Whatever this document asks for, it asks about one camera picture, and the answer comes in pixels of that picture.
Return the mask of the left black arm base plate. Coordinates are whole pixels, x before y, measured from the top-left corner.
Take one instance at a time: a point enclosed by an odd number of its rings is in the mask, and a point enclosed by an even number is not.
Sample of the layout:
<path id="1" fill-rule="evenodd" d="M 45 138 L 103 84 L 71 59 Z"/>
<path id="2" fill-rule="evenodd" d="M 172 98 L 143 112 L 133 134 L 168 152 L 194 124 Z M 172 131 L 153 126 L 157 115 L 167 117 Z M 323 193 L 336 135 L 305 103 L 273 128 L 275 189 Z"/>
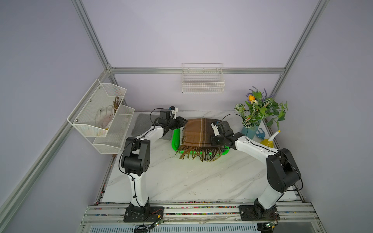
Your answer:
<path id="1" fill-rule="evenodd" d="M 151 206 L 147 203 L 144 207 L 130 204 L 125 211 L 123 222 L 125 223 L 154 223 L 164 215 L 163 206 Z"/>

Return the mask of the brown plaid fringed scarf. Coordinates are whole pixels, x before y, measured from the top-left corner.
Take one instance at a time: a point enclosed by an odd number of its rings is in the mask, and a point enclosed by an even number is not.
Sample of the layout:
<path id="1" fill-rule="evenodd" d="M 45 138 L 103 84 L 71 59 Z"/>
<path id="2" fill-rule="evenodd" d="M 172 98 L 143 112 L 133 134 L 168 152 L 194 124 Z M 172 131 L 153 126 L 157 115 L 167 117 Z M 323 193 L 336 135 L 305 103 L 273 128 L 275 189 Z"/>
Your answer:
<path id="1" fill-rule="evenodd" d="M 225 147 L 212 145 L 212 137 L 215 136 L 212 123 L 216 121 L 212 118 L 194 118 L 187 121 L 177 149 L 180 159 L 197 158 L 202 162 L 213 162 L 224 154 Z"/>

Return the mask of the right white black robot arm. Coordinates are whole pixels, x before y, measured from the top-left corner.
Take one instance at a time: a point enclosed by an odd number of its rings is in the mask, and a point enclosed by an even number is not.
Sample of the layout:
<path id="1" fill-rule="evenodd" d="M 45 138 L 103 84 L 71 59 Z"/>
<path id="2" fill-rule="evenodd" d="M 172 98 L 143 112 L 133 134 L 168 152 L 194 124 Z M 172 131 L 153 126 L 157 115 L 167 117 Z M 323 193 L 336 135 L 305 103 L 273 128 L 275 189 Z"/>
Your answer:
<path id="1" fill-rule="evenodd" d="M 234 133 L 227 121 L 211 124 L 213 145 L 229 147 L 246 153 L 266 165 L 267 186 L 255 200 L 254 206 L 261 211 L 272 209 L 289 187 L 301 180 L 301 173 L 288 149 L 275 149 L 262 145 L 242 133 Z"/>

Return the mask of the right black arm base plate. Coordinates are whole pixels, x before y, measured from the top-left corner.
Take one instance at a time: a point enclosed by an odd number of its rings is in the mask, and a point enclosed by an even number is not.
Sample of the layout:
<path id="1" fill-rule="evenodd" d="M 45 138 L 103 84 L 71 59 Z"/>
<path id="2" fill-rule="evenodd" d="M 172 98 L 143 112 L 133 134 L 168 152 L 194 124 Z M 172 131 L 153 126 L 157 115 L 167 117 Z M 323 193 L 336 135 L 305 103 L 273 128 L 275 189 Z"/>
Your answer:
<path id="1" fill-rule="evenodd" d="M 240 205 L 239 213 L 242 221 L 277 221 L 280 216 L 277 206 L 270 209 L 264 209 L 260 204 Z"/>

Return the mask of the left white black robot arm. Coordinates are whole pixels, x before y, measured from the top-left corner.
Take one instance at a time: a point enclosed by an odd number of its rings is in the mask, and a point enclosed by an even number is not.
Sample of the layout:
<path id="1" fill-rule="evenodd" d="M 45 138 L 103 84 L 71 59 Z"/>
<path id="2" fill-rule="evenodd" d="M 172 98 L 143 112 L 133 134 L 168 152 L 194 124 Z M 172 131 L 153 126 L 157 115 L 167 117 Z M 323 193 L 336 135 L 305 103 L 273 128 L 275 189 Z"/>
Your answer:
<path id="1" fill-rule="evenodd" d="M 146 193 L 146 181 L 143 179 L 150 166 L 151 144 L 161 139 L 170 130 L 184 127 L 187 120 L 177 116 L 174 106 L 160 109 L 159 117 L 154 120 L 150 129 L 137 137 L 128 137 L 120 155 L 119 171 L 130 179 L 131 204 L 144 208 L 148 205 L 149 195 Z"/>

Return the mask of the green plastic basket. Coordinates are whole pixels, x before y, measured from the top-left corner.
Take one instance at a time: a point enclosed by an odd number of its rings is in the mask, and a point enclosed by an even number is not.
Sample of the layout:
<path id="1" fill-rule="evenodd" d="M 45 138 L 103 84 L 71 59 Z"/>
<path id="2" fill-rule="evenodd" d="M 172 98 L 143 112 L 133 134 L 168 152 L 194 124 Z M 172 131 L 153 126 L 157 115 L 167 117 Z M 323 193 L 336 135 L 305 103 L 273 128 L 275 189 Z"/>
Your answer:
<path id="1" fill-rule="evenodd" d="M 182 141 L 182 129 L 176 129 L 176 130 L 173 130 L 173 137 L 172 137 L 172 149 L 175 151 L 175 152 L 179 152 L 178 149 L 181 145 L 181 141 Z M 222 150 L 222 154 L 221 155 L 226 155 L 229 153 L 229 148 L 226 147 L 224 148 L 224 150 Z M 195 151 L 192 151 L 191 153 L 189 153 L 190 155 L 195 155 L 196 152 Z"/>

